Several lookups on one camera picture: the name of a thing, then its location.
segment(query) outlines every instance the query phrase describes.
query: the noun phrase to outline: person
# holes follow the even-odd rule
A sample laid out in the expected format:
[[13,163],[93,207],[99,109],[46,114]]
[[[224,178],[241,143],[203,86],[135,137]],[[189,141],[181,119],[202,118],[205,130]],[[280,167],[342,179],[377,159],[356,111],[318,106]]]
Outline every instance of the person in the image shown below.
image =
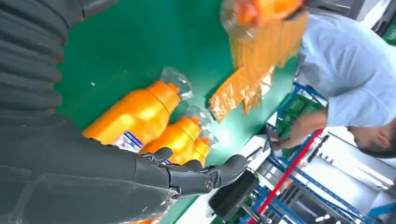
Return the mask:
[[282,148],[314,130],[345,126],[369,155],[396,156],[396,56],[360,23],[336,14],[309,14],[299,71],[328,106],[298,118]]

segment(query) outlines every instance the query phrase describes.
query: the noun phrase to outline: orange plastic bag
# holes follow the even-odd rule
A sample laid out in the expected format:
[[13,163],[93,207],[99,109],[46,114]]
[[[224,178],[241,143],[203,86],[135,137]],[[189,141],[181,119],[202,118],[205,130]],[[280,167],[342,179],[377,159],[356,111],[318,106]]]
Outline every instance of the orange plastic bag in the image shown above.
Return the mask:
[[241,102],[244,113],[260,104],[262,92],[268,86],[265,78],[272,77],[274,68],[283,67],[300,49],[307,19],[305,13],[294,21],[263,26],[252,41],[231,40],[236,71],[209,99],[210,111],[217,122],[222,122]]

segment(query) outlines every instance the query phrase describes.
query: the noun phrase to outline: man's arm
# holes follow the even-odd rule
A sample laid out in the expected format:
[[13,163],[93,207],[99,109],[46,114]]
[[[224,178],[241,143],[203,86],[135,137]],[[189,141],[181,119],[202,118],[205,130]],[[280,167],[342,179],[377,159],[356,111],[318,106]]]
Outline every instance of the man's arm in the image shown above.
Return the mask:
[[294,123],[290,137],[281,142],[282,148],[292,148],[301,142],[313,131],[326,127],[327,108],[303,115]]

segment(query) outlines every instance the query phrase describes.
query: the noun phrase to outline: green work table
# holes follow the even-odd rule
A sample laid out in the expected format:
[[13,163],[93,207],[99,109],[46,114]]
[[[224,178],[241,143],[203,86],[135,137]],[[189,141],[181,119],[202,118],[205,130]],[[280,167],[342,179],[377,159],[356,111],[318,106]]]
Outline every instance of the green work table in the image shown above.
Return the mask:
[[[187,103],[206,108],[207,99],[234,71],[228,36],[219,21],[220,4],[123,0],[74,27],[66,60],[59,66],[64,77],[56,89],[64,102],[58,112],[84,129],[128,92],[158,80],[165,66],[179,69],[191,81],[195,97]],[[239,106],[220,125],[212,122],[220,143],[207,165],[223,163],[258,132],[290,92],[296,65],[293,58],[276,70],[272,88],[248,115],[243,116]],[[171,121],[181,116],[187,103],[176,109]],[[179,200],[162,223],[174,223],[194,199]]]

